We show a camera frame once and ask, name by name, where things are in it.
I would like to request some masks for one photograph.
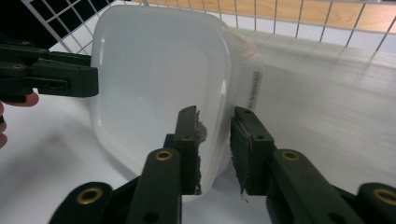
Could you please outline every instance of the wooden surface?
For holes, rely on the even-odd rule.
[[[152,5],[192,8],[210,12],[256,16],[273,19],[276,12],[276,0],[148,0]],[[323,25],[329,11],[330,1],[304,0],[301,22]],[[298,21],[300,0],[277,0],[276,19]],[[334,2],[327,25],[351,29],[362,8],[362,3]],[[357,29],[386,32],[396,16],[396,5],[368,3],[361,14]],[[396,24],[391,32],[396,34]]]

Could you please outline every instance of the label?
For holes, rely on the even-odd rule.
[[[261,84],[262,84],[262,72],[253,71],[253,78],[251,79],[250,93],[247,101],[247,109],[254,110],[254,108],[256,107]]]

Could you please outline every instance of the white container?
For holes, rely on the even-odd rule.
[[[230,117],[247,56],[241,50],[246,43],[213,16],[112,7],[99,20],[92,46],[100,93],[91,112],[99,141],[139,175],[150,151],[175,132],[178,111],[196,105],[207,128],[199,147],[207,192],[230,159],[223,154],[229,151]],[[247,95],[239,98],[248,101]]]

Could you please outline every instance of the white surface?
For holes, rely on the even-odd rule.
[[[100,92],[91,107],[105,149],[140,174],[150,151],[175,132],[178,111],[196,105],[207,129],[199,150],[207,192],[229,160],[221,161],[230,145],[243,56],[239,42],[223,22],[203,13],[127,6],[106,11],[93,38]]]
[[[266,65],[258,116],[278,147],[303,152],[335,186],[396,186],[395,55],[285,36],[253,35]],[[94,138],[80,100],[42,96],[6,107],[0,150],[0,223],[45,223],[66,194],[90,181],[133,177]],[[183,223],[270,223],[262,197],[240,199],[233,170],[183,206]]]

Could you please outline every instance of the barcode label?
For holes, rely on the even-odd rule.
[[[251,79],[250,95],[247,101],[247,109],[253,110],[257,103],[257,98],[262,84],[262,72],[254,71]]]

